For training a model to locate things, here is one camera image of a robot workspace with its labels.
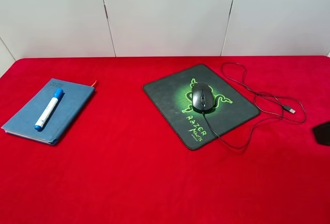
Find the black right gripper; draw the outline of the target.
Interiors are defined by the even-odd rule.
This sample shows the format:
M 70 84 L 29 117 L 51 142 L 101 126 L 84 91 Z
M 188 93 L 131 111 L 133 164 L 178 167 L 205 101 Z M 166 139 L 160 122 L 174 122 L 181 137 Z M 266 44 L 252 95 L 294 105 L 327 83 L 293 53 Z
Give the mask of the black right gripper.
M 330 122 L 319 124 L 312 128 L 316 142 L 320 145 L 330 146 Z

